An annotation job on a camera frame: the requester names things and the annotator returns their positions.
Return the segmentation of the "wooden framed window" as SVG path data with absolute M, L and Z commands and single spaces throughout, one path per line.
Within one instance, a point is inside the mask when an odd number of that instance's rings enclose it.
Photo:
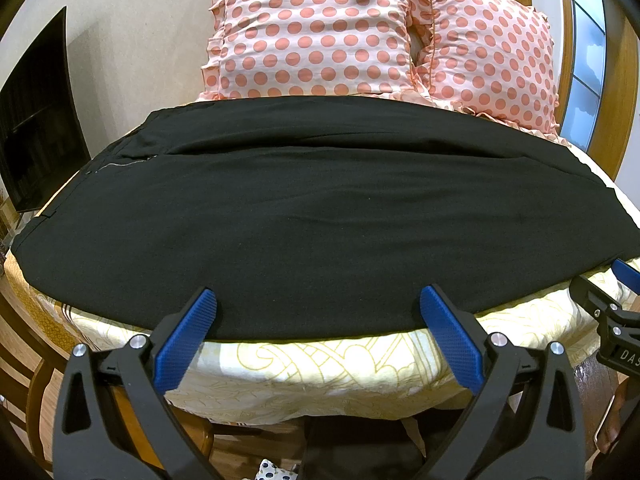
M 518 0 L 549 15 L 559 41 L 559 133 L 612 179 L 623 165 L 639 92 L 639 53 L 614 0 Z

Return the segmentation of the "black flat television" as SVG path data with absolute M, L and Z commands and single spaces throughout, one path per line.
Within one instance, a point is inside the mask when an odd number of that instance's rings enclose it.
M 1 88 L 1 179 L 15 210 L 33 211 L 89 160 L 70 85 L 61 9 Z

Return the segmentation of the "polka dot pillow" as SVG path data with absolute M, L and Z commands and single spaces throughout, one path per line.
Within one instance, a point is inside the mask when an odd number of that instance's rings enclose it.
M 210 0 L 202 101 L 426 90 L 410 55 L 409 0 Z
M 515 0 L 409 0 L 428 102 L 560 143 L 548 18 Z

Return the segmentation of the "left polka dot pillow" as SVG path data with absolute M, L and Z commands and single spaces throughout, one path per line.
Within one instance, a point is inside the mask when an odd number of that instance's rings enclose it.
M 426 90 L 410 55 L 409 0 L 210 0 L 202 101 Z

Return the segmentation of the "wooden chair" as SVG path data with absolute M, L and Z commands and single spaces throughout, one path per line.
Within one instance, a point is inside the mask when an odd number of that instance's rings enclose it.
M 213 458 L 216 437 L 240 438 L 248 478 L 277 478 L 280 458 L 302 459 L 302 428 L 213 424 L 168 404 L 154 389 L 155 337 L 61 356 L 7 302 L 3 322 L 39 361 L 29 368 L 1 345 L 1 437 L 35 479 L 225 479 L 232 459 Z

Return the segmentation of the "right polka dot pillow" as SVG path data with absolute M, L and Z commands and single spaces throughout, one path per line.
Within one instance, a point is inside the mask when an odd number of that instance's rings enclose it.
M 548 18 L 515 0 L 409 0 L 428 102 L 560 143 Z

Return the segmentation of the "black pants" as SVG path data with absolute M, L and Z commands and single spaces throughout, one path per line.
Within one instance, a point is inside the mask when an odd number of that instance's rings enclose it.
M 202 287 L 216 341 L 422 326 L 421 289 L 476 313 L 639 253 L 612 188 L 568 148 L 360 96 L 157 110 L 12 244 L 24 278 L 152 328 Z

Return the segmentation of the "yellow patterned bed sheet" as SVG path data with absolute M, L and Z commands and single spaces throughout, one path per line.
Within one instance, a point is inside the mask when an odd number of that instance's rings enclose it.
M 78 342 L 119 348 L 149 330 L 72 308 L 38 292 L 13 255 L 3 267 L 23 309 L 58 348 Z M 596 321 L 561 284 L 478 316 L 487 333 L 521 347 L 564 344 L 576 366 L 599 345 Z M 177 408 L 221 424 L 260 426 L 302 416 L 402 419 L 428 408 L 464 408 L 471 393 L 458 385 L 428 330 L 357 339 L 293 342 L 206 342 L 178 390 Z

